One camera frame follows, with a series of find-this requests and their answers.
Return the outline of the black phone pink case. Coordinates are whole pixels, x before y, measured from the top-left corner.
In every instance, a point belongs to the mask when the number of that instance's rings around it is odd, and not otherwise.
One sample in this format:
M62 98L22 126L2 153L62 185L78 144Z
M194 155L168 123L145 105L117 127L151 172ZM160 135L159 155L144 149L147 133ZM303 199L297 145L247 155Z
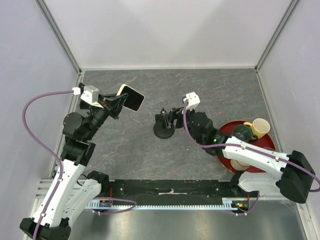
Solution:
M123 106L131 111L138 112L145 101L145 96L127 84L122 84L117 96L127 94Z

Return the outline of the black round base mount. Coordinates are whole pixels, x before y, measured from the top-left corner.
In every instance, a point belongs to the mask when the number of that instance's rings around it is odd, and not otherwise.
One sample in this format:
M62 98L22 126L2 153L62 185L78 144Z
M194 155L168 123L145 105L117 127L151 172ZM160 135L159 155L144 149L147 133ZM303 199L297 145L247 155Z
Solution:
M153 132L155 136L160 139L169 139L175 133L175 127L169 129L165 128L164 108L160 111L159 114L155 115L155 124L153 126Z

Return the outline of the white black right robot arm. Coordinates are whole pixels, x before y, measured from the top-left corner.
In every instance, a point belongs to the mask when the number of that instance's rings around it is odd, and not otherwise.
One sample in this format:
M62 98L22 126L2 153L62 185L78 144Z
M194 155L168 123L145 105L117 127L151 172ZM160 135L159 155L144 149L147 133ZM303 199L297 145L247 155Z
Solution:
M229 184L229 191L235 197L245 192L276 192L296 203L304 204L312 189L313 182L319 182L303 153L292 151L287 154L267 150L240 140L233 135L216 129L204 112L174 108L170 112L160 112L166 129L184 128L189 139L208 154L226 159L234 159L249 164L261 171L258 173L236 174Z

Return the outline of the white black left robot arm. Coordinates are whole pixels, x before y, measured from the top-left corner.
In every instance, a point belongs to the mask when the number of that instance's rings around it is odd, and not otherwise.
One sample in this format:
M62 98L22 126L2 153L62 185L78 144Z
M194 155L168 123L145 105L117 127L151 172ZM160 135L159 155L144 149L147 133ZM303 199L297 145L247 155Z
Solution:
M23 218L19 228L33 240L66 240L81 212L95 197L110 191L109 177L93 171L80 190L72 195L77 180L88 165L96 147L91 142L108 117L118 119L128 93L100 95L81 93L80 105L88 115L68 113L63 119L65 143L61 155L53 154L58 169L41 205L32 217Z

